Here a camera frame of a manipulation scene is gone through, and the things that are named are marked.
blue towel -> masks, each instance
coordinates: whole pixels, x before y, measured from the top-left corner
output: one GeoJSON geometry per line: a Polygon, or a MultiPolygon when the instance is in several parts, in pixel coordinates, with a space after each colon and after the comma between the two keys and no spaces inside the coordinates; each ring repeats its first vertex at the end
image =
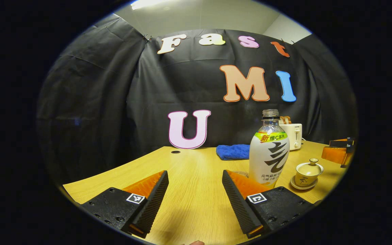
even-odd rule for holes
{"type": "Polygon", "coordinates": [[[244,144],[232,146],[219,145],[216,147],[216,153],[222,160],[249,159],[249,147],[250,145],[244,144]]]}

plastic bottle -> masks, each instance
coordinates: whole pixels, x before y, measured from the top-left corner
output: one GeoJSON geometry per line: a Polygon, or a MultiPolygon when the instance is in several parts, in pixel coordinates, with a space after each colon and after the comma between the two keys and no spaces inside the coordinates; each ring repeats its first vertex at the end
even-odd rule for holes
{"type": "Polygon", "coordinates": [[[290,141],[279,126],[278,110],[263,110],[263,127],[252,138],[249,149],[249,178],[274,188],[290,152],[290,141]]]}

saucer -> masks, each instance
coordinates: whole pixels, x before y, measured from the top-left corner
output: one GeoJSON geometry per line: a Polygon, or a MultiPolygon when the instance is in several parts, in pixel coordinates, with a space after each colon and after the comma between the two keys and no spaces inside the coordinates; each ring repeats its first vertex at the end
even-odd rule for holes
{"type": "Polygon", "coordinates": [[[317,178],[316,180],[314,180],[313,183],[310,183],[310,184],[307,185],[307,186],[298,186],[298,185],[296,185],[296,183],[294,182],[294,178],[295,178],[295,177],[296,177],[296,175],[294,175],[294,176],[291,178],[290,183],[291,183],[291,185],[292,185],[294,188],[299,189],[299,190],[306,190],[306,189],[309,189],[309,188],[313,188],[313,187],[319,182],[319,178],[317,178]]]}

pink letter u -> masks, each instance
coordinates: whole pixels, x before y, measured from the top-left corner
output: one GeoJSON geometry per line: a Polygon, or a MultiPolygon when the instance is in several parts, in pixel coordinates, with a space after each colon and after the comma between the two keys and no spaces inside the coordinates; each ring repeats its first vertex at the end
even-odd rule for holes
{"type": "Polygon", "coordinates": [[[186,112],[171,112],[168,115],[170,119],[169,126],[169,142],[179,149],[195,149],[207,139],[207,119],[211,115],[209,110],[197,110],[193,112],[196,121],[196,136],[191,139],[184,138],[182,130],[184,129],[184,118],[187,117],[186,112]]]}

white wall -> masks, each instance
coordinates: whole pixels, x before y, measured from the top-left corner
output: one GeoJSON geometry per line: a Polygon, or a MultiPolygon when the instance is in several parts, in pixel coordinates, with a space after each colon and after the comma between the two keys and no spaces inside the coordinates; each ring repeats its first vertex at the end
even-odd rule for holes
{"type": "Polygon", "coordinates": [[[274,37],[279,40],[282,39],[289,44],[293,44],[293,42],[297,42],[311,34],[308,29],[283,14],[280,14],[263,33],[263,35],[269,37],[274,37]]]}

